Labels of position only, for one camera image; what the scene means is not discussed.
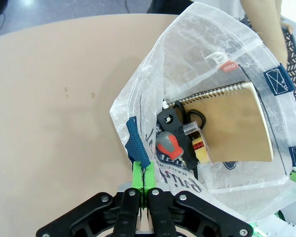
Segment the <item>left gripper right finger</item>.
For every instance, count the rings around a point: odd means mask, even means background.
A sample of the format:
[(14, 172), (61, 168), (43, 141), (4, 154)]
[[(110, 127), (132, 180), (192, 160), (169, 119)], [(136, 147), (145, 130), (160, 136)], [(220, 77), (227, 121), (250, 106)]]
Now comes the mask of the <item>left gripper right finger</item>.
[(144, 194), (156, 237), (179, 237), (177, 227), (196, 237), (253, 237), (250, 224), (195, 194), (158, 187), (153, 163), (144, 169)]

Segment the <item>person's left hand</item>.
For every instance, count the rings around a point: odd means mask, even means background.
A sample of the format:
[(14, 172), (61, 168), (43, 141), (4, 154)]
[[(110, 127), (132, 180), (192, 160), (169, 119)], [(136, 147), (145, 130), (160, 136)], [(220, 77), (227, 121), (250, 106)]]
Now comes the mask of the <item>person's left hand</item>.
[(293, 34), (293, 31), (294, 31), (294, 27), (288, 23), (285, 23), (285, 22), (281, 22), (281, 26), (282, 27), (285, 27), (287, 29), (287, 31), (289, 32), (290, 35)]

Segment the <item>person's left forearm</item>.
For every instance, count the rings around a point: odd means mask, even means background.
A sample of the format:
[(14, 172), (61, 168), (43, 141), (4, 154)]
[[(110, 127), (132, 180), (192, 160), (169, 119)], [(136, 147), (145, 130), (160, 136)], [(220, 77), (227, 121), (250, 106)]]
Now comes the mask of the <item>person's left forearm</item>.
[(241, 5), (263, 43), (284, 67), (288, 52), (281, 26), (282, 0), (240, 0)]

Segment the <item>kraft spiral notebook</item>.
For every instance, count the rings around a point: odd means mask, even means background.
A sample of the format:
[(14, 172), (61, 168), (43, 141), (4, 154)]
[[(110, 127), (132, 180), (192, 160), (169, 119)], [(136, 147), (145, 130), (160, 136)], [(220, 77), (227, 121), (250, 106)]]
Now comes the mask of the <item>kraft spiral notebook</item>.
[(273, 160), (266, 119), (251, 82), (200, 91), (179, 100), (206, 118), (202, 129), (212, 163)]

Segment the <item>black perforated shopping basket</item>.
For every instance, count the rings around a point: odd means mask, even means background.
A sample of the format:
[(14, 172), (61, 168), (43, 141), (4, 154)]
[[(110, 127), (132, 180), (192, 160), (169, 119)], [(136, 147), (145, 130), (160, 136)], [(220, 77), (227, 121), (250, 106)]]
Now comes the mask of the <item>black perforated shopping basket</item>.
[(285, 27), (282, 27), (286, 47), (288, 51), (287, 71), (295, 86), (294, 97), (296, 100), (296, 41), (293, 35), (290, 35)]

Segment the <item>translucent shopping bag navy handles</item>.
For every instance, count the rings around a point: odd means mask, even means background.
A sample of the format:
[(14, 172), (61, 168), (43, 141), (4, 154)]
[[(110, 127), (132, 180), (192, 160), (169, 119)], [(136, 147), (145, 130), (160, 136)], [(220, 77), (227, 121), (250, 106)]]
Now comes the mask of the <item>translucent shopping bag navy handles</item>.
[[(157, 115), (200, 91), (251, 82), (262, 107), (273, 160), (200, 163), (189, 170), (156, 146)], [(247, 221), (296, 201), (295, 86), (251, 28), (215, 7), (195, 2), (161, 34), (115, 99), (110, 114), (128, 156), (177, 194), (190, 191)]]

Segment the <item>black scissors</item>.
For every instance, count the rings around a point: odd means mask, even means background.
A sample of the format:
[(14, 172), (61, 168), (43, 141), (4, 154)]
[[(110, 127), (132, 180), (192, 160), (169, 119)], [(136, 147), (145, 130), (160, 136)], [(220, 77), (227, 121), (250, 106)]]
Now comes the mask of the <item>black scissors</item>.
[(196, 115), (201, 119), (201, 125), (199, 126), (199, 128), (202, 130), (206, 124), (206, 118), (205, 116), (198, 110), (195, 109), (191, 109), (186, 111), (183, 104), (180, 101), (175, 101), (173, 108), (178, 108), (181, 112), (181, 117), (182, 117), (182, 121), (183, 124), (187, 124), (192, 122), (191, 120), (191, 116), (192, 115)]

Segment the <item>person's black trousers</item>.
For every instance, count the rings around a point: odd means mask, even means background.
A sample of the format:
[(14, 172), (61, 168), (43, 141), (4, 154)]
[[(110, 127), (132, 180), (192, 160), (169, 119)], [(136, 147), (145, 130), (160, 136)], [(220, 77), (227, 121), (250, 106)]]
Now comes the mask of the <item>person's black trousers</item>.
[(152, 0), (147, 13), (180, 15), (192, 3), (191, 0)]

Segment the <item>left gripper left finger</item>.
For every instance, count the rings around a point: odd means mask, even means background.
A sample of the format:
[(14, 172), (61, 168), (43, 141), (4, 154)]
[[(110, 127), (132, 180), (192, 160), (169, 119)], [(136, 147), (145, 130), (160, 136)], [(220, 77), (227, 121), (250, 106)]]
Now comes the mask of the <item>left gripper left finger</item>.
[(114, 237), (134, 237), (142, 205), (143, 170), (133, 163), (133, 180), (115, 196), (100, 192), (61, 217), (41, 227), (36, 237), (97, 237), (113, 228)]

